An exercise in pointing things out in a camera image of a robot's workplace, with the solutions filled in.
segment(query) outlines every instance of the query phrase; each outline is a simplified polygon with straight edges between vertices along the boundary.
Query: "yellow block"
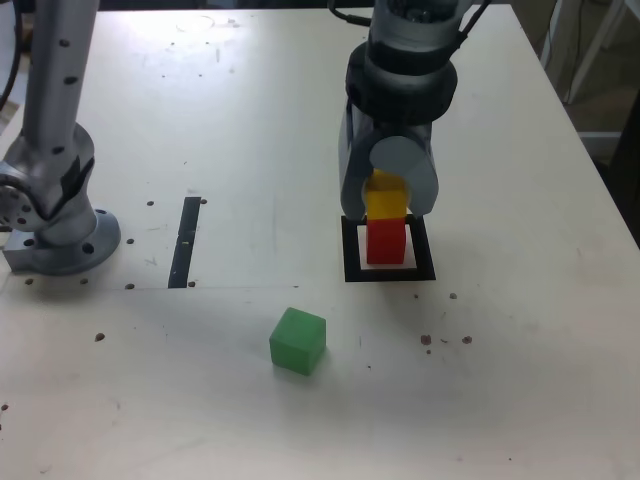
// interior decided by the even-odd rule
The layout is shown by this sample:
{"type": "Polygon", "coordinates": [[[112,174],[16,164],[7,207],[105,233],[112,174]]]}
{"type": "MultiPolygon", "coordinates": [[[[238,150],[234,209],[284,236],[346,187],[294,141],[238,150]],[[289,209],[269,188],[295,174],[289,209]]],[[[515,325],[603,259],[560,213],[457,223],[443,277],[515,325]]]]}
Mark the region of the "yellow block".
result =
{"type": "Polygon", "coordinates": [[[404,218],[407,214],[407,189],[402,177],[374,170],[365,192],[367,219],[404,218]]]}

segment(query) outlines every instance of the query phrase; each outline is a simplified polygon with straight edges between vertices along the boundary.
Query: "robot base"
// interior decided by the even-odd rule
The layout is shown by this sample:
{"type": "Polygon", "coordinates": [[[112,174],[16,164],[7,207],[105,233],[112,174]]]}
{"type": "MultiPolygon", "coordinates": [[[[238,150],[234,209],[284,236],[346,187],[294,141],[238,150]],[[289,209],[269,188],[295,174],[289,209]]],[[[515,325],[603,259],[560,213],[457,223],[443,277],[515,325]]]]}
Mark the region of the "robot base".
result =
{"type": "Polygon", "coordinates": [[[95,210],[96,228],[81,242],[63,247],[43,245],[32,232],[14,230],[4,247],[4,256],[14,272],[71,275],[104,262],[120,243],[116,217],[95,210]]]}

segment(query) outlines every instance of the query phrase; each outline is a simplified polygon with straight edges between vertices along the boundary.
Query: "black tape strip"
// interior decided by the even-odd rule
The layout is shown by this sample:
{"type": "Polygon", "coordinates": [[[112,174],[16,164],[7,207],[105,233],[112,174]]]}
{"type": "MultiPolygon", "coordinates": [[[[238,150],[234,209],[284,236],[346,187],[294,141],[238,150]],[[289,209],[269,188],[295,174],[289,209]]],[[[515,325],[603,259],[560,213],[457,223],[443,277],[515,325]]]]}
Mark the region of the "black tape strip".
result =
{"type": "Polygon", "coordinates": [[[409,225],[413,242],[413,255],[416,268],[393,270],[362,270],[360,265],[360,247],[358,246],[358,226],[367,224],[367,217],[360,221],[342,217],[342,255],[344,258],[345,282],[421,282],[435,280],[436,272],[429,249],[429,239],[422,217],[407,215],[405,225],[409,225]]]}
{"type": "Polygon", "coordinates": [[[169,272],[169,288],[186,288],[191,266],[193,244],[196,241],[196,227],[200,213],[200,197],[185,197],[182,217],[178,228],[178,239],[173,251],[173,262],[169,272]]]}

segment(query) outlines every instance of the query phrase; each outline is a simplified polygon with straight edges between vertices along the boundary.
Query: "cube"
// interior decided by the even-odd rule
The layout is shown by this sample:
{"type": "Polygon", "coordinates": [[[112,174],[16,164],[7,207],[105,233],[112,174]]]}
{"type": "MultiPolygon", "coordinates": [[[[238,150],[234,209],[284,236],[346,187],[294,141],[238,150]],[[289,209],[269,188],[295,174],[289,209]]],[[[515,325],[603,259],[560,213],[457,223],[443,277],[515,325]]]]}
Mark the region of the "cube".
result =
{"type": "Polygon", "coordinates": [[[404,218],[407,214],[407,190],[402,177],[374,170],[365,186],[367,218],[382,220],[404,218]]]}
{"type": "Polygon", "coordinates": [[[367,218],[367,263],[372,265],[402,265],[407,245],[405,219],[367,218]]]}
{"type": "Polygon", "coordinates": [[[311,375],[327,343],[327,321],[287,308],[269,337],[271,361],[301,375],[311,375]]]}

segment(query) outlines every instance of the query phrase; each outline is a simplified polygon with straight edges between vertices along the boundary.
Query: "red block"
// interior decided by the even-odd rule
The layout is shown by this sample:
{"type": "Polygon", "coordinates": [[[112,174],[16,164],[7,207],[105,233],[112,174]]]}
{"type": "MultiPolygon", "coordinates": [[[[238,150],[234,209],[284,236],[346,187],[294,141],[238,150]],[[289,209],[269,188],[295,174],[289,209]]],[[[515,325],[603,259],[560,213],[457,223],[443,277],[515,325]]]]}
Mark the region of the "red block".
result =
{"type": "Polygon", "coordinates": [[[403,218],[367,220],[367,263],[400,265],[404,262],[407,234],[403,218]]]}

